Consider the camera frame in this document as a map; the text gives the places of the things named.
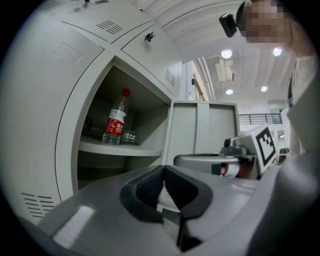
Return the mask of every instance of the locker door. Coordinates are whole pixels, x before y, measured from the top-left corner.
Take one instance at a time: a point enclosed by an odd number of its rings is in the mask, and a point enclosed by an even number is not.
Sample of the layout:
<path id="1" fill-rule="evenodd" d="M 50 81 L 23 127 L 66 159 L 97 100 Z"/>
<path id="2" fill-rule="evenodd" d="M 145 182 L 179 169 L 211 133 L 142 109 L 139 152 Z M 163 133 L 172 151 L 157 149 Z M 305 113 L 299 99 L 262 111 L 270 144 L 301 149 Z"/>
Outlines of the locker door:
<path id="1" fill-rule="evenodd" d="M 151 21 L 133 4 L 119 0 L 86 5 L 83 1 L 77 1 L 52 12 L 51 15 L 111 44 L 134 28 Z"/>
<path id="2" fill-rule="evenodd" d="M 144 40 L 149 33 L 155 34 L 150 42 Z M 145 30 L 122 50 L 144 66 L 173 95 L 179 95 L 182 63 L 180 52 L 158 25 Z"/>
<path id="3" fill-rule="evenodd" d="M 68 98 L 102 48 L 47 14 L 15 37 L 0 76 L 0 182 L 13 211 L 37 223 L 61 202 L 55 150 Z"/>

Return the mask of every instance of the locker shelf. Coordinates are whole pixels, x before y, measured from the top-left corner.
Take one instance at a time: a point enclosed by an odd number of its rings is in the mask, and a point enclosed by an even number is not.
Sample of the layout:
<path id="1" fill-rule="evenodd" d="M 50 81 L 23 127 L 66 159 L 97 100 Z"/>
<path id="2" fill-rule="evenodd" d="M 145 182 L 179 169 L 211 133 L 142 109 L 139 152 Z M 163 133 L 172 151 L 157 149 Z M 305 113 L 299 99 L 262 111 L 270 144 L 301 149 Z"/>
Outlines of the locker shelf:
<path id="1" fill-rule="evenodd" d="M 161 151 L 148 150 L 138 145 L 109 145 L 102 141 L 81 136 L 79 150 L 84 152 L 130 157 L 160 157 Z"/>

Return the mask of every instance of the door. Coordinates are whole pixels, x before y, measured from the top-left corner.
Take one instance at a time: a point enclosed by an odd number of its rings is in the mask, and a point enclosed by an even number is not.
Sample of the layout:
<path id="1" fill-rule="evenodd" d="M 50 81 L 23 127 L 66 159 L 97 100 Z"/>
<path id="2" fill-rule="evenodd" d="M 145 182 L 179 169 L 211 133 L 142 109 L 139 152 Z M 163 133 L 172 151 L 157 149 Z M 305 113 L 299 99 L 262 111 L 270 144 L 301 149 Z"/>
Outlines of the door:
<path id="1" fill-rule="evenodd" d="M 145 36 L 153 33 L 150 42 Z M 148 28 L 123 49 L 151 74 L 153 74 L 174 96 L 180 92 L 181 56 L 176 45 L 157 24 Z"/>
<path id="2" fill-rule="evenodd" d="M 61 202 L 55 150 L 68 98 L 103 51 L 47 14 L 31 16 L 1 67 L 0 182 L 13 211 L 37 223 Z"/>

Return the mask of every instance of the red bottle cap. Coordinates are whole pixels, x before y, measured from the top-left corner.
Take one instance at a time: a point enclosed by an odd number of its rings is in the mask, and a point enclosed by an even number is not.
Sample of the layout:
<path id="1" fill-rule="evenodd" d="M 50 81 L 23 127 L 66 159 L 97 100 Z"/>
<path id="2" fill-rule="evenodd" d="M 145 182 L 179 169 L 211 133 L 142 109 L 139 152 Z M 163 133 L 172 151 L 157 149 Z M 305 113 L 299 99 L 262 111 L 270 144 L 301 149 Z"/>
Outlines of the red bottle cap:
<path id="1" fill-rule="evenodd" d="M 123 89 L 122 95 L 123 95 L 123 96 L 126 96 L 126 97 L 129 97 L 129 95 L 130 95 L 130 90 L 129 90 L 129 89 Z"/>

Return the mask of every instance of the metal railing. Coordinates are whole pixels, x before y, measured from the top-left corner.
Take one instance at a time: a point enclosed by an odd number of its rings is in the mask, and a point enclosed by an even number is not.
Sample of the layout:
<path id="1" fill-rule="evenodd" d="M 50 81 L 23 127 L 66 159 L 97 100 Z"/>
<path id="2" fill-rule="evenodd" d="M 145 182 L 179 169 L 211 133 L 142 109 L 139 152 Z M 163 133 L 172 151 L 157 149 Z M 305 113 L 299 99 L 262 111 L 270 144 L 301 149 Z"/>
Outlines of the metal railing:
<path id="1" fill-rule="evenodd" d="M 240 125 L 281 125 L 282 119 L 280 114 L 240 114 Z"/>

